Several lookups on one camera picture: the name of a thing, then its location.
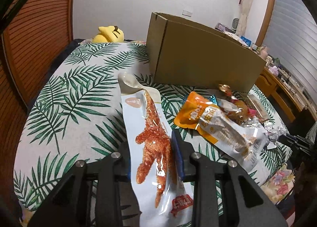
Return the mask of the small white fan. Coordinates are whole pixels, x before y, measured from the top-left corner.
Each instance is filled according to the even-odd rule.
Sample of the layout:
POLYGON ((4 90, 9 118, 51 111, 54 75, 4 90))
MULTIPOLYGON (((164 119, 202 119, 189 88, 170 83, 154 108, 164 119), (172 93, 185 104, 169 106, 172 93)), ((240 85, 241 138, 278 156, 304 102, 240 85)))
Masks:
POLYGON ((239 18, 234 18, 232 21, 232 31, 236 32, 239 24, 239 18))

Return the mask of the grey window blind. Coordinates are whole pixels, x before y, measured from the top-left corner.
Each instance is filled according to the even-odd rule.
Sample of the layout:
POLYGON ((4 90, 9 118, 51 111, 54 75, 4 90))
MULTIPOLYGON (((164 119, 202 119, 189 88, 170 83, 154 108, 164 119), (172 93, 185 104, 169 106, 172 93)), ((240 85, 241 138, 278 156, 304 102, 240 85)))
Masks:
POLYGON ((275 0, 263 40, 316 101, 316 22, 302 0, 275 0))

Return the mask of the blue foil candy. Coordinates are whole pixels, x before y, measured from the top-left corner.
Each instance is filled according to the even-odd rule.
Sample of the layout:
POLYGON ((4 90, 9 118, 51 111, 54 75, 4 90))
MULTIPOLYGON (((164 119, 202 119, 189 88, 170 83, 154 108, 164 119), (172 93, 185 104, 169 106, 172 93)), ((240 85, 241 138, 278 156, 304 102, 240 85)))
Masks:
POLYGON ((208 97, 208 100, 212 103, 212 104, 215 104, 215 105, 218 105, 218 102, 217 102, 217 99, 216 99, 216 97, 215 97, 215 95, 210 95, 209 97, 208 97))

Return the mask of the gold foil candy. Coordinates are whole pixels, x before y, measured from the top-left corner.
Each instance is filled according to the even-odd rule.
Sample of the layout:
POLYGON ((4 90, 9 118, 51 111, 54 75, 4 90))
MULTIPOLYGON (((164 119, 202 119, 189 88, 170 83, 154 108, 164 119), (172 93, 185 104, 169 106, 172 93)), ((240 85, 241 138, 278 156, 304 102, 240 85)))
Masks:
POLYGON ((226 84, 219 84, 218 85, 219 90, 227 97, 232 96, 232 90, 231 88, 226 84))

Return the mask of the brown cardboard box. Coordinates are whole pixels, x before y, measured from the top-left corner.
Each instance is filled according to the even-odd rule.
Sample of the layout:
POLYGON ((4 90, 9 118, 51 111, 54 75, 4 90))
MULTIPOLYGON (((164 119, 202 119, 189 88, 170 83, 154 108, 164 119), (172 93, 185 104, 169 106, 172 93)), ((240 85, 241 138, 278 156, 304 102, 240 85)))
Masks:
POLYGON ((205 25, 153 12, 146 39, 155 83, 249 92, 265 60, 232 37, 205 25))

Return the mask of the silver foil snack packet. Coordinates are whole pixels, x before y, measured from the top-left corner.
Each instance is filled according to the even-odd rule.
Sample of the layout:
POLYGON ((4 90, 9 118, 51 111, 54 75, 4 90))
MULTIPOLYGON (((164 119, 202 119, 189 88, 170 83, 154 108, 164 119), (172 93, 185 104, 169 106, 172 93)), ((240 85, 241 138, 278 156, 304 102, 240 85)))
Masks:
POLYGON ((243 122, 242 127, 258 128, 262 130, 267 138, 266 145, 264 145, 267 150, 277 148, 280 145, 278 138, 288 134, 285 125, 274 125, 269 120, 260 123, 259 119, 255 116, 243 122))

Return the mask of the pink snack packet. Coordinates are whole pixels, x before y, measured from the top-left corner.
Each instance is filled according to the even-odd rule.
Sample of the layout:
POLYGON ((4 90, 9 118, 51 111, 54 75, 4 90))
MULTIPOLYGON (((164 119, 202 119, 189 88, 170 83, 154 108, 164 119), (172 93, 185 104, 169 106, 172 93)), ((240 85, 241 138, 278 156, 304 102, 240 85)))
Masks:
POLYGON ((255 109, 252 109, 252 108, 248 108, 248 114, 251 116, 251 117, 258 117, 258 111, 255 110, 255 109))

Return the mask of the floral quilt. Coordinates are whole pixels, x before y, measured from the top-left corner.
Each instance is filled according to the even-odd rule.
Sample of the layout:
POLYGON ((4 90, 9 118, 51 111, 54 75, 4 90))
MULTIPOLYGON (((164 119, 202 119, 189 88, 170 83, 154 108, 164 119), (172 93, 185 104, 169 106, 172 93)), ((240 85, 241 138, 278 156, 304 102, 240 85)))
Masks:
POLYGON ((269 200, 277 205, 292 194, 295 183, 294 171, 285 163, 265 184, 261 186, 269 200))

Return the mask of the wooden sideboard cabinet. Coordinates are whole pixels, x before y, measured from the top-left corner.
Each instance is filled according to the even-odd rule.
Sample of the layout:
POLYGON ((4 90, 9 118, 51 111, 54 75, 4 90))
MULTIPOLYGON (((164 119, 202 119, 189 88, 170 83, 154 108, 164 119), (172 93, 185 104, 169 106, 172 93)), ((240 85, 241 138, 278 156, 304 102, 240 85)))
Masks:
POLYGON ((308 120, 316 121, 316 110, 300 92, 293 91, 286 83, 264 68, 255 82, 256 86, 269 99, 284 123, 294 122, 300 113, 308 120))

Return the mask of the pink tissue pack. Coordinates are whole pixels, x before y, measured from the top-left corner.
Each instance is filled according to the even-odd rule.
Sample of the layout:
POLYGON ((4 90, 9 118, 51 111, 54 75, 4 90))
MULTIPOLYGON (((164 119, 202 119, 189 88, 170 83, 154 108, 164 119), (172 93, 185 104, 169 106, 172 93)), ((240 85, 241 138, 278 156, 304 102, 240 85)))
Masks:
POLYGON ((268 70, 269 70, 269 72, 270 72, 271 74, 273 74, 274 76, 278 77, 279 71, 278 71, 277 66, 270 66, 270 67, 268 68, 268 70))

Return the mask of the orange white snack packet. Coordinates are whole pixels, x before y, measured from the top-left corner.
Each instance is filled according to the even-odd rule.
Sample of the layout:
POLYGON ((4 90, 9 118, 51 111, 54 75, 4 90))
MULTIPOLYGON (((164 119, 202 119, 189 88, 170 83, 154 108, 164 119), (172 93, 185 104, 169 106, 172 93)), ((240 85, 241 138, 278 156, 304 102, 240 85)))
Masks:
POLYGON ((252 121, 251 125, 239 125, 218 105, 194 91, 188 95, 174 124, 184 129, 197 130, 247 172, 256 166, 259 153, 268 143, 267 132, 259 121, 252 121))

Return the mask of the palm leaf bed cover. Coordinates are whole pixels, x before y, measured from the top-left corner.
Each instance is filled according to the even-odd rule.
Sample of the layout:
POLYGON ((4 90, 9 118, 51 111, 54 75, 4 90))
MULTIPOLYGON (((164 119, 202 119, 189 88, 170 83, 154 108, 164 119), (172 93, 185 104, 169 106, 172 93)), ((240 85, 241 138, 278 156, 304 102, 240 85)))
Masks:
MULTIPOLYGON (((218 89, 159 84, 150 73, 146 46, 135 43, 86 43, 77 47, 49 78, 27 117, 14 164, 13 184, 17 198, 32 216, 65 173, 78 160, 102 160, 127 141, 118 74, 126 72, 161 95, 163 113, 172 131, 211 161, 233 159, 202 137, 184 129, 174 119, 191 92, 208 99, 221 97, 218 89)), ((247 172, 260 187, 258 174, 265 147, 256 166, 247 172)), ((130 182, 119 183, 120 204, 125 207, 123 226, 140 226, 139 205, 130 182)))

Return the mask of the brown bun snack packet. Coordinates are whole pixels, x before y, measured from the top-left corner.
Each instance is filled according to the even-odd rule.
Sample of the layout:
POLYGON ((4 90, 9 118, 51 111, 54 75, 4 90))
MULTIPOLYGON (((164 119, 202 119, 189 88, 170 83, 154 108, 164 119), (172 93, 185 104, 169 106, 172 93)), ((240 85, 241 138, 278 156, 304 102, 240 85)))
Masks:
POLYGON ((217 99, 217 103, 227 117, 238 125, 249 119, 249 108, 243 101, 234 99, 230 102, 225 99, 217 99))

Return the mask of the yellow plush toy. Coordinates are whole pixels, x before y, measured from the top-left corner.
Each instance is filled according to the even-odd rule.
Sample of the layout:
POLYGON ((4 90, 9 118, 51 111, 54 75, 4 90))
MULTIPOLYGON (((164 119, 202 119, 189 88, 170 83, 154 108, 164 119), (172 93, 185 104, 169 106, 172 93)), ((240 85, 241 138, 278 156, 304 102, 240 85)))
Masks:
POLYGON ((92 43, 124 42, 124 33, 118 26, 98 27, 99 33, 92 39, 92 43))

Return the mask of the chicken foot snack packet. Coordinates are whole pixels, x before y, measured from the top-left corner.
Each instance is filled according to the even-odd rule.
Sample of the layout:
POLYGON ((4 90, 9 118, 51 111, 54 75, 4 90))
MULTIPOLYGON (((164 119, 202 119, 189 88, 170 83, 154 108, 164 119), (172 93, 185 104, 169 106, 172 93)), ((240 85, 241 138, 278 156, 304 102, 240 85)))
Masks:
POLYGON ((177 175, 159 91, 126 72, 118 74, 118 83, 140 226, 190 226, 193 190, 177 175))

